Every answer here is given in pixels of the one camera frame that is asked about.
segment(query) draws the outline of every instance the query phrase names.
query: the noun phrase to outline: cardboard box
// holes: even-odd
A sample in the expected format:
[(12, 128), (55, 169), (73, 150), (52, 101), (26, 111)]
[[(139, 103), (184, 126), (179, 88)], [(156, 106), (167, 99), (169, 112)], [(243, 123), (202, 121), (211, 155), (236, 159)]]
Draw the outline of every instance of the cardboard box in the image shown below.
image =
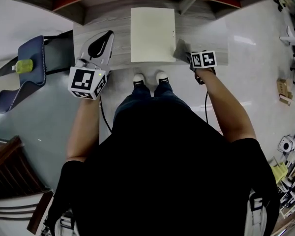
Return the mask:
[(283, 80), (283, 79), (278, 79), (276, 81), (276, 85), (277, 85), (277, 90), (278, 90), (279, 94), (289, 98), (289, 94), (288, 94), (289, 92), (287, 90), (287, 81)]
[[(292, 95), (292, 93), (291, 92), (288, 92), (288, 96), (287, 96), (289, 99), (293, 99), (293, 95)], [(284, 99), (282, 99), (282, 98), (280, 98), (280, 101), (281, 102), (283, 102), (284, 104), (286, 104), (286, 105), (288, 105), (288, 106), (290, 106), (291, 105), (291, 103), (290, 102), (288, 102), (287, 100), (284, 100)]]

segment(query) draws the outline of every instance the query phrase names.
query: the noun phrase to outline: hand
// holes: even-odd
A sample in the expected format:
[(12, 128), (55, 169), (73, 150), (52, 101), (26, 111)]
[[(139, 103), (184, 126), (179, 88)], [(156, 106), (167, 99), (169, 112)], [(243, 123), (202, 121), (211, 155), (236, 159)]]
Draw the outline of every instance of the hand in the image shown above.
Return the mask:
[(195, 73), (201, 78), (205, 77), (207, 74), (214, 74), (211, 68), (198, 68)]

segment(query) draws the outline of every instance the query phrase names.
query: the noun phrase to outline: yellow-green bottle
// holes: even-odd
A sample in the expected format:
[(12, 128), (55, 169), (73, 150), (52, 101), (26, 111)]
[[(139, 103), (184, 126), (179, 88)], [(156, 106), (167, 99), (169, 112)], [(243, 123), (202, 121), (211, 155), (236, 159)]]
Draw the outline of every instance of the yellow-green bottle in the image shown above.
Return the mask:
[(33, 70), (33, 61), (31, 59), (23, 59), (16, 62), (14, 66), (12, 66), (12, 70), (17, 73), (29, 73)]

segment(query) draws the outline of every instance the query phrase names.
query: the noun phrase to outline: black t-shirt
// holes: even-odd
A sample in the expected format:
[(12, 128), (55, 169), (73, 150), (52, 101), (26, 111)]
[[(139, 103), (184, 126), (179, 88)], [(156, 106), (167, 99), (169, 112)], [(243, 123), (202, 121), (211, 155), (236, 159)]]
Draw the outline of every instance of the black t-shirt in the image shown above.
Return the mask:
[(64, 165), (54, 203), (70, 202), (82, 236), (242, 235), (251, 188), (270, 234), (277, 192), (259, 143), (229, 143), (187, 107), (146, 101), (117, 115), (85, 163)]

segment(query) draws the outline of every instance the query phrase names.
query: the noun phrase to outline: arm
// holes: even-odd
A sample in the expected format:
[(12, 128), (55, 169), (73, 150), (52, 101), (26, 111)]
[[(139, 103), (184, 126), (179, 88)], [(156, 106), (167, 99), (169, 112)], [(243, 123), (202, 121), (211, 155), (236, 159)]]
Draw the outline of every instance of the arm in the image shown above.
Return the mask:
[(99, 99), (81, 100), (67, 144), (67, 161), (84, 162), (99, 140)]
[(210, 70), (197, 69), (196, 74), (206, 84), (224, 137), (229, 142), (244, 138), (255, 139), (255, 131), (248, 114), (223, 83)]

